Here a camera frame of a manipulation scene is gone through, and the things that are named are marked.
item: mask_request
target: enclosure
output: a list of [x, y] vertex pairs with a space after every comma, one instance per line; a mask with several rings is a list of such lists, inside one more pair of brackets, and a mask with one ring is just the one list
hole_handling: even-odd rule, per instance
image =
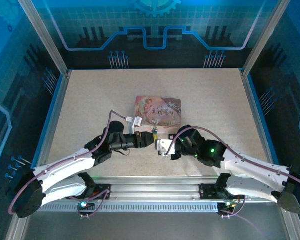
[[181, 99], [182, 126], [300, 166], [300, 0], [0, 0], [0, 239], [300, 240], [300, 215], [262, 199], [246, 204], [245, 220], [200, 211], [198, 185], [221, 172], [154, 147], [88, 171], [112, 185], [91, 219], [64, 199], [8, 214], [21, 165], [75, 153], [111, 110], [133, 117], [137, 96]]

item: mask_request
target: book cover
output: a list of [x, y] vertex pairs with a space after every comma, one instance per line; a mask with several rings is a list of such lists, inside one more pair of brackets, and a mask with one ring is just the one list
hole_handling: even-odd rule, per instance
[[139, 132], [176, 134], [181, 127], [181, 100], [163, 97], [138, 96], [135, 100], [135, 116], [142, 118]]

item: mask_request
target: speckled tabletop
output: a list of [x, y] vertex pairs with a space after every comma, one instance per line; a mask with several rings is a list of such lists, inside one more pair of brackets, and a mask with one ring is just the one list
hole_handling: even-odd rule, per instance
[[[205, 127], [242, 153], [266, 160], [238, 69], [122, 69], [72, 71], [47, 162], [73, 154], [102, 134], [110, 110], [133, 117], [137, 96], [181, 99], [182, 126]], [[195, 158], [158, 156], [154, 145], [132, 149], [129, 156], [113, 153], [87, 172], [93, 177], [218, 173]]]

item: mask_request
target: gear graphic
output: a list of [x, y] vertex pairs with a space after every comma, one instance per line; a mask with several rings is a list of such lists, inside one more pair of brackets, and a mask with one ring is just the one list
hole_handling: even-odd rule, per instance
[[8, 25], [13, 25], [19, 13], [18, 0], [0, 0], [0, 15]]
[[171, 10], [175, 10], [180, 0], [131, 0], [134, 8], [139, 10], [140, 14], [145, 14], [147, 17], [153, 16], [156, 18], [158, 15], [161, 17], [164, 14], [170, 14]]

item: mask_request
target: blue glass wall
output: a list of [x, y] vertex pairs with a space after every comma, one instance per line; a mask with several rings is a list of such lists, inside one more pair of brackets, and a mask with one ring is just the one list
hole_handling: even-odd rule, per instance
[[9, 181], [34, 160], [59, 76], [18, 1], [0, 0], [0, 239], [11, 221]]
[[277, 0], [35, 0], [70, 69], [241, 68]]
[[292, 0], [251, 71], [273, 153], [300, 165], [300, 0]]

